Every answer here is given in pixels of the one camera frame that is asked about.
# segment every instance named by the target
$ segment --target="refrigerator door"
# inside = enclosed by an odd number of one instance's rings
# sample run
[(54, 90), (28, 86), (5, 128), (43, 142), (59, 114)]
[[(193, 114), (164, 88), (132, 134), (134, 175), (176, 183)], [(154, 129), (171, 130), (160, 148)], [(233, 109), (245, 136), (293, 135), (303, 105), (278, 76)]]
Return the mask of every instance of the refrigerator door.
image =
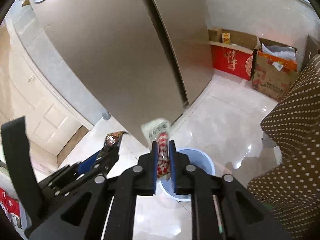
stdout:
[(71, 70), (142, 144), (143, 123), (182, 114), (173, 68), (142, 0), (30, 2)]
[(204, 0), (153, 0), (174, 52), (189, 104), (213, 76)]

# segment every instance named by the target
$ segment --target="label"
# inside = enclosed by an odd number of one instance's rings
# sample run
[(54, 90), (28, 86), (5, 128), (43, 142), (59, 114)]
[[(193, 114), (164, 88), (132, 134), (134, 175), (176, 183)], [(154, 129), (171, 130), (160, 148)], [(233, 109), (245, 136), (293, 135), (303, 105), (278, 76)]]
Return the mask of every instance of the label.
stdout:
[(279, 62), (274, 62), (274, 63), (272, 63), (272, 65), (273, 65), (278, 71), (280, 71), (280, 70), (284, 67), (284, 65), (281, 65)]

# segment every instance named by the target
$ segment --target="plastic packaging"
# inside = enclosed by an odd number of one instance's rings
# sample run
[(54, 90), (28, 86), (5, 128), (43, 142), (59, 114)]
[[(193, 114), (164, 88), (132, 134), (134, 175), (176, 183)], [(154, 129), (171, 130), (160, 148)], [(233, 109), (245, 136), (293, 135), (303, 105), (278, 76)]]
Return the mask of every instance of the plastic packaging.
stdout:
[(141, 126), (141, 131), (146, 138), (149, 148), (152, 148), (152, 142), (158, 143), (158, 163), (157, 163), (157, 178), (167, 176), (169, 179), (170, 162), (168, 155), (168, 140), (170, 122), (164, 118), (158, 118)]
[(296, 61), (296, 51), (292, 47), (281, 47), (278, 45), (265, 46), (262, 44), (262, 52), (286, 60)]
[(127, 134), (127, 132), (121, 131), (107, 134), (104, 140), (103, 148), (97, 155), (96, 161), (107, 155), (109, 156), (108, 158), (111, 164), (109, 170), (113, 167), (113, 165), (115, 165), (115, 163), (119, 159), (118, 151), (113, 151), (113, 149), (116, 147), (120, 147), (121, 139), (124, 134)]

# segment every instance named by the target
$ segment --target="orange bag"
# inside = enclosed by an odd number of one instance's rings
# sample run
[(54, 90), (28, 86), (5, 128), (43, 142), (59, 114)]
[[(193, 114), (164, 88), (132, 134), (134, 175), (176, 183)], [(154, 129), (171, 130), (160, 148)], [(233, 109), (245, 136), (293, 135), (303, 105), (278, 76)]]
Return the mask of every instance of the orange bag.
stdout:
[(268, 58), (272, 60), (273, 62), (279, 62), (281, 65), (285, 66), (286, 68), (289, 68), (290, 70), (297, 71), (298, 65), (296, 61), (293, 60), (286, 60), (280, 57), (272, 56), (266, 53), (263, 53), (261, 50), (258, 51), (258, 55)]

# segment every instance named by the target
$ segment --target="door handle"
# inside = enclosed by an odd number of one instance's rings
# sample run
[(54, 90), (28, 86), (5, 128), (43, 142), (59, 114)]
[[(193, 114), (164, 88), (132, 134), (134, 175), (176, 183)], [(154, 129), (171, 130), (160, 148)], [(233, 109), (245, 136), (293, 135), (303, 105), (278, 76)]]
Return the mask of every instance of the door handle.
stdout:
[(28, 83), (32, 80), (32, 78), (34, 77), (35, 75), (32, 75), (29, 79), (28, 79)]

